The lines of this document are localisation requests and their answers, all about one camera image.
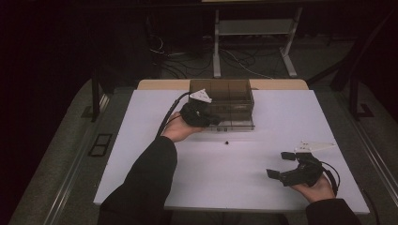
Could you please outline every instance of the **person's left hand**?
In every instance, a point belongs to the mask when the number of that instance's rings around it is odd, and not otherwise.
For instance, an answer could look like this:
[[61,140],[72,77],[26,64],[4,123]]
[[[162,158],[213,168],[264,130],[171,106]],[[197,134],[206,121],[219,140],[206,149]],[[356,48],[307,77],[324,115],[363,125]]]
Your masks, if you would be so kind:
[[179,112],[174,112],[161,136],[167,137],[173,143],[181,142],[193,133],[201,132],[203,127],[191,127],[182,119]]

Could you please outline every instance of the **black sleeve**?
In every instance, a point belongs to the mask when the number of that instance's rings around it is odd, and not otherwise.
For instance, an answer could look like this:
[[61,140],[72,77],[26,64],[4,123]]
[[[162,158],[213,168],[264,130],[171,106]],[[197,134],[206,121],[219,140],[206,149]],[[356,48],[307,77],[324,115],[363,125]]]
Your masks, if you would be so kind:
[[176,169],[176,147],[158,137],[138,157],[123,185],[102,203],[98,224],[158,224]]
[[343,199],[330,199],[308,205],[309,225],[360,225],[360,220]]

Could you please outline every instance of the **hand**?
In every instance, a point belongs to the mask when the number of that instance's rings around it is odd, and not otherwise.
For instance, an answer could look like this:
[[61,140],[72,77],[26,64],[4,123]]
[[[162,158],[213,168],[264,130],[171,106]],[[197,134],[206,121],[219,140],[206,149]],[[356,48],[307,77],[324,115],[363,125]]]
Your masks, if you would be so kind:
[[331,185],[329,183],[329,180],[323,174],[316,182],[316,184],[312,187],[301,184],[292,186],[291,188],[300,192],[310,203],[336,198],[333,193],[333,189],[331,188]]
[[182,119],[179,112],[173,113],[161,136],[167,137],[173,143],[181,142],[193,133],[201,132],[203,127],[191,127]]

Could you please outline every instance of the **white table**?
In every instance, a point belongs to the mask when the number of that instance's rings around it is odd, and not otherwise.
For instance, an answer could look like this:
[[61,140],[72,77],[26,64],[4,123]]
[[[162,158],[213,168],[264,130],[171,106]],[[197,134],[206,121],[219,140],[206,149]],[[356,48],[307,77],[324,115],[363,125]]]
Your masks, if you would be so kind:
[[[132,163],[153,141],[170,106],[184,92],[134,91],[94,203],[101,204],[123,183]],[[295,169],[298,163],[282,160],[280,153],[293,152],[303,140],[336,143],[314,92],[253,90],[253,97],[254,131],[203,132],[176,144],[178,164],[166,208],[290,212],[306,207],[299,193],[269,179],[266,169]],[[176,109],[186,101],[183,98]],[[355,213],[369,213],[338,145],[314,156],[341,175],[338,197]]]

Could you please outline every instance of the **transparent box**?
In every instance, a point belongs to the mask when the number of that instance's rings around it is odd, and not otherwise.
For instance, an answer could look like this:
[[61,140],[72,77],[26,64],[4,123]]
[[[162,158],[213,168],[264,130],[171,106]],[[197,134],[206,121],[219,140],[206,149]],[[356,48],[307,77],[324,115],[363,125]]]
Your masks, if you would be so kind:
[[191,92],[202,89],[212,99],[207,112],[217,114],[222,119],[219,125],[210,125],[207,130],[254,130],[254,100],[249,80],[191,80]]

